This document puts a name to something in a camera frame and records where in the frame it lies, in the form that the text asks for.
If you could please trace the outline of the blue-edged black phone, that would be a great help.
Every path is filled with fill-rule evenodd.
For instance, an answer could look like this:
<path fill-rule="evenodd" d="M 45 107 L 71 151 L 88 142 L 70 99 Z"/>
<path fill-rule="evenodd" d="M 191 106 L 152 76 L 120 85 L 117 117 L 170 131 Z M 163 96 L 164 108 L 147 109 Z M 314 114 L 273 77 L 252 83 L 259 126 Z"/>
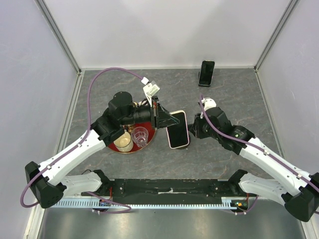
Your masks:
<path fill-rule="evenodd" d="M 214 68 L 215 68 L 214 61 L 204 60 L 204 61 L 202 61 L 200 72 L 202 74 L 212 74 L 213 75 Z"/>

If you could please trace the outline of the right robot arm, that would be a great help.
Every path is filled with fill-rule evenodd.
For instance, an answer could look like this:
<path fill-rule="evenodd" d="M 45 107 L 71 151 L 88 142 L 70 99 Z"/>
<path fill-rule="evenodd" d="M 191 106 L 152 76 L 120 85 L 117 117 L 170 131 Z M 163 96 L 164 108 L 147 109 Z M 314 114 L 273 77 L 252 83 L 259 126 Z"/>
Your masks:
<path fill-rule="evenodd" d="M 226 150 L 256 164 L 272 179 L 238 170 L 228 183 L 234 196 L 255 194 L 284 206 L 296 219 L 308 222 L 319 207 L 319 175 L 304 171 L 268 148 L 247 128 L 234 125 L 219 107 L 212 107 L 194 117 L 190 132 L 197 138 L 213 138 Z"/>

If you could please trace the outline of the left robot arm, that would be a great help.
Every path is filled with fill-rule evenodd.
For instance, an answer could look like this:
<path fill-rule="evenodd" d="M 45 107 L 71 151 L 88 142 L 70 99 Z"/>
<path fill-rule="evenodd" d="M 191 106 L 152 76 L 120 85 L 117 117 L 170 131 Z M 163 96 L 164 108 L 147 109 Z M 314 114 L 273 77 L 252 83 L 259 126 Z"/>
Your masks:
<path fill-rule="evenodd" d="M 81 175 L 75 182 L 66 175 L 95 152 L 112 144 L 125 133 L 124 126 L 149 122 L 154 129 L 179 124 L 159 103 L 157 96 L 138 107 L 128 92 L 118 92 L 109 101 L 103 114 L 90 123 L 85 133 L 75 142 L 50 159 L 37 164 L 33 161 L 25 166 L 27 188 L 31 189 L 42 208 L 50 208 L 72 189 L 95 192 L 104 196 L 109 192 L 109 179 L 100 170 L 89 174 L 88 183 Z"/>

